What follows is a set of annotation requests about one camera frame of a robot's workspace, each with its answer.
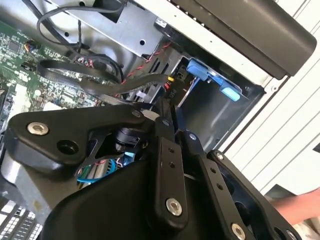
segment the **black mounting arm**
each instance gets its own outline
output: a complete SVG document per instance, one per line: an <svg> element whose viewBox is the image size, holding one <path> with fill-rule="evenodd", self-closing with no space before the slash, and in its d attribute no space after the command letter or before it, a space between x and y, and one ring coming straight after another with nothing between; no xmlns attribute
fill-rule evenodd
<svg viewBox="0 0 320 240"><path fill-rule="evenodd" d="M158 105L10 120L1 173L44 224L40 239L301 239L225 155L205 155L179 109ZM79 168L125 151L135 162L74 188Z"/></svg>

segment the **motherboard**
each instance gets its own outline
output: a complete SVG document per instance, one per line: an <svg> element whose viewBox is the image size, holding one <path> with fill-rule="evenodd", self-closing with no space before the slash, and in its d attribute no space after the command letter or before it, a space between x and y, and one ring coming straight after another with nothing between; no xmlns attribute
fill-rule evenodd
<svg viewBox="0 0 320 240"><path fill-rule="evenodd" d="M32 54L26 43L36 45ZM19 113L94 107L99 102L80 88L41 77L40 60L70 61L0 21L0 133Z"/></svg>

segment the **black plastic cover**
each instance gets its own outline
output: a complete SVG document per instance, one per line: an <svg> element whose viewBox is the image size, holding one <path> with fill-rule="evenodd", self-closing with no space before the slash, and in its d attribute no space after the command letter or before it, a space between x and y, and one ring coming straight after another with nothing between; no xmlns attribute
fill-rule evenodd
<svg viewBox="0 0 320 240"><path fill-rule="evenodd" d="M317 40L272 0L171 0L271 76L294 76Z"/></svg>

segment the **blue latch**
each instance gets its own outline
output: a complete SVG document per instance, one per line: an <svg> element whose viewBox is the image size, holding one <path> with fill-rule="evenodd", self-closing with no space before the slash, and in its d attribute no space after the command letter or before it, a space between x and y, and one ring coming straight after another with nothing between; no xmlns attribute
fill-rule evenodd
<svg viewBox="0 0 320 240"><path fill-rule="evenodd" d="M241 89L239 87L235 87L233 83L230 83L224 77L218 75L214 75L209 71L208 67L198 62L194 58L192 58L186 67L186 70L201 79L202 81L206 81L208 78L214 80L217 84L220 85L220 92L225 94L228 98L233 100L234 102L238 101L241 96Z"/></svg>

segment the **white panel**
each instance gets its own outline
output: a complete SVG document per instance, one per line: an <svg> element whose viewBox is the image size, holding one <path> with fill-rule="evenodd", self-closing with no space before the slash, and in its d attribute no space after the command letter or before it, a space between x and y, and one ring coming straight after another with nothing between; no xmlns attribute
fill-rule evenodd
<svg viewBox="0 0 320 240"><path fill-rule="evenodd" d="M286 3L280 0L279 4L283 7ZM303 4L296 14L297 21L320 42L320 1L303 1ZM318 44L296 76L289 79L226 152L261 191L267 191L266 186L273 187L274 177L320 133L317 126L320 120L319 60Z"/></svg>
<svg viewBox="0 0 320 240"><path fill-rule="evenodd" d="M320 62L292 90L268 117L263 127L256 131L237 154L238 159L246 157L250 160L244 168L241 168L242 173L250 181L319 113L319 69ZM320 133L320 124L318 126L319 128L313 129L315 134ZM249 151L249 147L258 151Z"/></svg>
<svg viewBox="0 0 320 240"><path fill-rule="evenodd" d="M318 135L292 161L286 165L262 190L267 193L275 184L280 185L295 195L301 195L320 186L320 153L313 151L320 143Z"/></svg>
<svg viewBox="0 0 320 240"><path fill-rule="evenodd" d="M167 0L134 0L151 11L203 49L228 64L251 82L263 85L269 76L245 56L230 47L198 22L176 8Z"/></svg>

